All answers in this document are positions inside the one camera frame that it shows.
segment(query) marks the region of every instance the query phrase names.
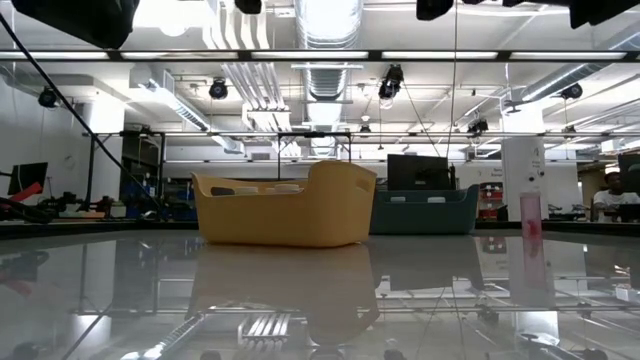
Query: white pillar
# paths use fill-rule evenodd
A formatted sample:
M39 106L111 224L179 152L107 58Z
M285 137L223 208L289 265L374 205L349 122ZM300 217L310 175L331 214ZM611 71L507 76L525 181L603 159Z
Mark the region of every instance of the white pillar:
M543 219L549 218L545 186L545 148L543 139L535 136L544 132L542 109L535 103L518 107L518 113L503 113L505 132L531 132L531 137L517 137L502 141L504 197L508 205L509 221L520 221L520 194L537 191Z
M124 103L113 98L105 97L84 104L82 115L93 132L111 133L124 129ZM118 161L121 160L121 137L111 137L105 146ZM98 201L105 195L117 200L120 194L120 168L100 148L95 150L93 161L91 201Z

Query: ceiling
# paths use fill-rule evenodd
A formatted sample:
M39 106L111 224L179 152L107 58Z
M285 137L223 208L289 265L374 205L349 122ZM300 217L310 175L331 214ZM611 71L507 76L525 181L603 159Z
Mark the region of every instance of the ceiling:
M157 49L205 49L202 41L198 11L201 1L180 1L167 14L149 14L148 4L142 0L137 27L123 46L126 50ZM271 45L276 49L296 48L295 18L280 14L292 10L292 1L271 0L267 3L267 32ZM365 49L425 49L425 50L593 50L597 45L631 25L640 25L638 11L634 8L614 20L595 27L582 26L572 30L568 14L558 7L521 5L512 9L495 3L477 6L458 5L457 14L432 21L416 20L414 4L410 1L366 0L360 31L359 47ZM0 11L13 25L20 39L30 50L93 49L81 40L54 30L35 20L13 13L11 3L0 2ZM166 36L158 26L168 21L186 24L190 28L178 37ZM0 48L10 49L12 43L7 34L0 34ZM385 132L419 131L419 120L430 131L448 131L453 123L464 125L471 118L463 115L487 96L506 87L526 86L557 70L558 63L401 63L406 86L397 95L394 106L380 110L377 84L388 68L387 63L363 63L362 69L351 71L347 101L343 107L341 128L357 131L361 116L371 117L372 131L379 131L380 123ZM152 63L155 72L168 71L176 78L176 92L192 106L207 115L217 128L244 131L240 121L242 100L231 86L229 96L214 101L208 95L209 86L217 76L224 76L219 63ZM195 131L163 104L154 103L142 96L143 90L131 88L129 77L134 64L128 63L48 63L45 69L52 74L85 74L113 87L130 100L126 121L150 125L163 131ZM306 117L304 89L301 72L291 69L291 63L275 63L277 78L286 104L291 110L292 125L300 125ZM564 124L606 111L616 105L636 99L640 81L633 77L638 73L634 64L614 64L581 81L584 95L580 100L569 100L567 111L561 99L545 99L545 127L559 129ZM16 75L33 74L33 69L21 64ZM489 120L491 130L500 130L498 102L493 102L482 115ZM613 117L583 131L601 131L612 126L638 121L639 111Z

